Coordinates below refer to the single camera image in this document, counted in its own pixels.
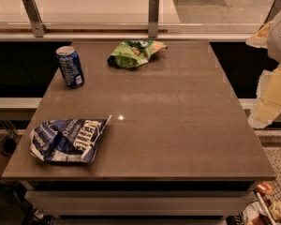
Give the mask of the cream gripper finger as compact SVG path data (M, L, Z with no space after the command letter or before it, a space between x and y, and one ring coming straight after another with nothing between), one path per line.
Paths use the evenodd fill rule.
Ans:
M256 95L248 124L252 128L266 128L281 113L281 63L273 71L262 71Z
M271 28L272 21L264 24L257 33L253 36L249 37L246 40L246 45L254 47L254 48L263 48L266 49L268 46L268 36Z

